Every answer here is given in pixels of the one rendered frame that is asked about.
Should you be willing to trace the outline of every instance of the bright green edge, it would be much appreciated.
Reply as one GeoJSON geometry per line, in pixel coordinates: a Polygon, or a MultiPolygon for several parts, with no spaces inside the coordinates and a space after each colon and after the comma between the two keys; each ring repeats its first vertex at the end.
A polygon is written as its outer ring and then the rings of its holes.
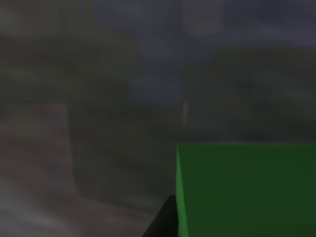
{"type": "Polygon", "coordinates": [[[189,237],[184,193],[183,193],[179,147],[177,148],[176,200],[177,200],[177,209],[178,209],[178,218],[179,218],[178,237],[189,237]]]}

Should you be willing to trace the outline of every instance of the green block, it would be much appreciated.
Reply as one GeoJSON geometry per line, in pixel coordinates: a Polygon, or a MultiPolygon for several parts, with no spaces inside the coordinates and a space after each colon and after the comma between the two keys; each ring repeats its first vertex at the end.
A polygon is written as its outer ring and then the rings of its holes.
{"type": "Polygon", "coordinates": [[[316,146],[179,145],[180,237],[316,236],[316,146]]]}

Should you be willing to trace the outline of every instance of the green rectangle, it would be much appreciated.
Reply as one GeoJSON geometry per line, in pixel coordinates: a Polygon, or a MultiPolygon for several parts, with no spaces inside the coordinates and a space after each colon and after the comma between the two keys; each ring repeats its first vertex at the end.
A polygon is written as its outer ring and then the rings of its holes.
{"type": "Polygon", "coordinates": [[[181,237],[316,237],[316,146],[179,145],[181,237]]]}

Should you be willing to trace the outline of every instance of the black object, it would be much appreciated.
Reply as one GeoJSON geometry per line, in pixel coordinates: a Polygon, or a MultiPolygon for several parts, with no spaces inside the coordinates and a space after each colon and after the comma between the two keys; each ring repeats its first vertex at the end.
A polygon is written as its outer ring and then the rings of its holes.
{"type": "Polygon", "coordinates": [[[176,196],[170,195],[143,237],[178,237],[176,196]]]}

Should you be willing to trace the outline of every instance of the green box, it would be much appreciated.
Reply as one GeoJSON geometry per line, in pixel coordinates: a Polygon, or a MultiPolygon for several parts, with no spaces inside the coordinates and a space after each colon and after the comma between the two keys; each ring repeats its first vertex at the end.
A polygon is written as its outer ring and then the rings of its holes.
{"type": "Polygon", "coordinates": [[[316,146],[179,145],[180,237],[316,237],[316,146]]]}

